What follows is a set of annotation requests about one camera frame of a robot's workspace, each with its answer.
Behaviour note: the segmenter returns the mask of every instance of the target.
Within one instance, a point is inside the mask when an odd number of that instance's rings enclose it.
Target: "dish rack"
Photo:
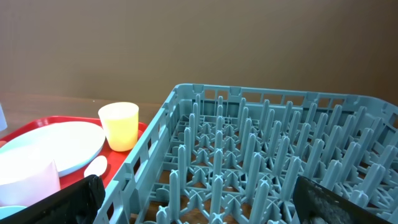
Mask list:
[[[292,223],[299,175],[398,223],[397,114],[368,96],[177,85],[95,223],[184,223],[193,210],[208,223]],[[144,221],[152,202],[164,206]]]

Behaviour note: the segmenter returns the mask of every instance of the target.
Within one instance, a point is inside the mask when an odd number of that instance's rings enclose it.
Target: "light blue cup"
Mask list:
[[[7,128],[6,117],[4,116],[4,113],[1,108],[1,103],[0,103],[0,131],[4,130],[6,128]]]
[[[23,209],[25,209],[25,206],[5,206],[5,207],[0,207],[0,220],[3,218],[6,218],[10,215],[13,215]]]

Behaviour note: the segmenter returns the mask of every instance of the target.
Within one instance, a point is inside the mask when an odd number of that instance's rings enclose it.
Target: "wall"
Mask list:
[[[0,90],[156,102],[178,83],[395,98],[398,1],[1,0]]]

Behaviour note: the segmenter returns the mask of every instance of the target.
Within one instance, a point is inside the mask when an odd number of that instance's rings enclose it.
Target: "light pink cup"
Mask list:
[[[0,207],[30,206],[60,190],[54,160],[34,146],[0,152]]]

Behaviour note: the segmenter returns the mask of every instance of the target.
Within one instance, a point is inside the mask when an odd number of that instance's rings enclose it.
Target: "red tray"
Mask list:
[[[90,122],[93,124],[97,124],[99,126],[101,125],[100,119],[97,118],[79,118],[79,117],[71,117],[71,116],[50,116],[42,119],[37,119],[35,121],[30,122],[29,124],[21,127],[17,131],[14,131],[11,134],[8,134],[7,136],[3,137],[0,139],[0,141],[10,141],[13,140],[14,138],[25,134],[28,131],[53,124],[53,123],[62,123],[62,122],[67,122],[67,121],[86,121]],[[148,125],[140,122],[138,125],[138,138],[141,137],[145,129],[148,127]],[[126,157],[129,155],[130,151],[126,152],[116,152],[113,151],[108,144],[108,141],[105,140],[104,146],[102,147],[101,152],[99,152],[99,156],[105,156],[106,159],[108,160],[108,168],[106,169],[105,173],[101,176],[104,186],[108,186],[109,182],[112,180],[113,176],[116,174],[116,172],[119,170],[120,166],[126,159]],[[60,178],[60,183],[61,183],[61,189],[64,189],[65,187],[68,187],[71,184],[74,184],[75,182],[81,180],[84,178],[83,173],[88,165],[85,165],[81,169],[74,171],[71,174],[68,174],[66,176],[63,176]]]

